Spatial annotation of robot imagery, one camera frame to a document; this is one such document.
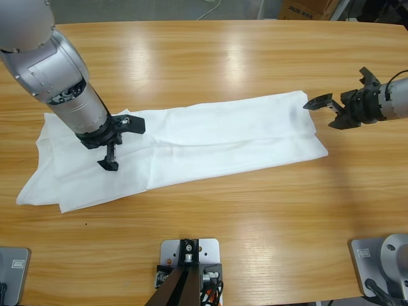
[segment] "cardboard box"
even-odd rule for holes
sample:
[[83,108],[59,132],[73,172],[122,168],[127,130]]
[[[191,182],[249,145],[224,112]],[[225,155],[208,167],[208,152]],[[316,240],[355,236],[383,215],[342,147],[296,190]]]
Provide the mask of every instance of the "cardboard box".
[[284,0],[278,19],[329,20],[340,0]]

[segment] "wooden table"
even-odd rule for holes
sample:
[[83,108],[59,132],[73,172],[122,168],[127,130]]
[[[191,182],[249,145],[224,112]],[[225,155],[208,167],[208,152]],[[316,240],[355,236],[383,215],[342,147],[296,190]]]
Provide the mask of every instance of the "wooden table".
[[[114,113],[295,90],[335,97],[406,69],[402,26],[311,21],[60,25]],[[60,214],[19,207],[48,108],[0,67],[0,245],[29,247],[25,305],[143,305],[162,240],[216,237],[225,305],[361,295],[347,247],[408,231],[408,120],[348,131],[312,113],[329,156]]]

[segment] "floor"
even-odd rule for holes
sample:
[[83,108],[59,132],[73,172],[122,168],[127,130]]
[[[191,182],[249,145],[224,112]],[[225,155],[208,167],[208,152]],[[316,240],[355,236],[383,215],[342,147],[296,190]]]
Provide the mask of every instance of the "floor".
[[[58,24],[131,20],[195,20],[219,0],[52,0]],[[282,0],[276,2],[280,7]],[[263,0],[221,0],[203,20],[257,19]]]

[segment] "folded cloth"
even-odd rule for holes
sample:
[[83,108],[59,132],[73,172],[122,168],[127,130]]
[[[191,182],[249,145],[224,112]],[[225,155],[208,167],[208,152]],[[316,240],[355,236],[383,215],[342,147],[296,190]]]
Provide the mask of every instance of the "folded cloth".
[[17,204],[58,203],[61,212],[149,189],[297,163],[326,156],[301,91],[240,101],[128,113],[145,119],[144,135],[123,133],[119,170],[97,164],[106,147],[87,150],[54,114],[36,144],[38,169]]

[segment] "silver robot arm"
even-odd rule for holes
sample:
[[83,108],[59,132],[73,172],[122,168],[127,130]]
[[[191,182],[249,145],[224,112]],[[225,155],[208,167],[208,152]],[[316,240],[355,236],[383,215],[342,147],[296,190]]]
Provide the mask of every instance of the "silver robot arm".
[[111,116],[89,83],[85,63],[55,30],[49,0],[0,0],[0,59],[16,81],[45,103],[88,148],[107,146],[98,163],[117,171],[121,133],[143,134],[142,118]]

